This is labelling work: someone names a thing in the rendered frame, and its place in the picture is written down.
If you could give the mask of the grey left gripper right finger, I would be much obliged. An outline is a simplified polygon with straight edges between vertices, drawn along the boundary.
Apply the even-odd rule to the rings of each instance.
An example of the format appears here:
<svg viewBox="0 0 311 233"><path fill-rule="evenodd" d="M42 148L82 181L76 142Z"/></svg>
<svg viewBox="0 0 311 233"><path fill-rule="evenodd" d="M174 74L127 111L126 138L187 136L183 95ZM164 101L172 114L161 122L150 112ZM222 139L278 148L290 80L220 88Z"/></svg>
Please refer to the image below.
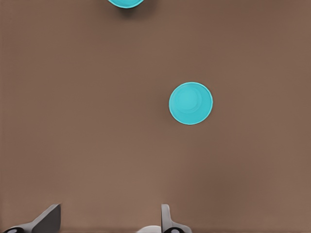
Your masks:
<svg viewBox="0 0 311 233"><path fill-rule="evenodd" d="M162 233L192 233L190 227L176 223L171 219L168 204L161 205L161 232Z"/></svg>

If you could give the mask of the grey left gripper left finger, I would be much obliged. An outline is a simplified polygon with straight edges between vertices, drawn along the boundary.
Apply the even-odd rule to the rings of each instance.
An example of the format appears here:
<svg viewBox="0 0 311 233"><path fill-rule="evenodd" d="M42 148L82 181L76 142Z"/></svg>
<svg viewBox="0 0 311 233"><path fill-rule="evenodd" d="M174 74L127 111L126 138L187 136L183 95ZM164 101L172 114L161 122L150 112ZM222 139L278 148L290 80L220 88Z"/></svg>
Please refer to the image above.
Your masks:
<svg viewBox="0 0 311 233"><path fill-rule="evenodd" d="M59 233L61 204L53 204L31 222L13 226L3 233Z"/></svg>

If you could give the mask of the turquoise blue bowl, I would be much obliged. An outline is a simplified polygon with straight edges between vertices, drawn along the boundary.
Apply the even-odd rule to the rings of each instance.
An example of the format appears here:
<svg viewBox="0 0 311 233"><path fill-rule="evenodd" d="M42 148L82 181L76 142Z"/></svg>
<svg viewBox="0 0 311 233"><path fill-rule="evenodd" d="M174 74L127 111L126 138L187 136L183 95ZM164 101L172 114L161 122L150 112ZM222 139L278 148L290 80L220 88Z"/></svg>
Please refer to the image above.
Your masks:
<svg viewBox="0 0 311 233"><path fill-rule="evenodd" d="M108 0L111 4L122 9L131 9L140 5L144 0Z"/></svg>
<svg viewBox="0 0 311 233"><path fill-rule="evenodd" d="M184 125L196 125L206 120L212 112L211 91L198 82L186 82L176 87L170 95L168 107L171 116Z"/></svg>

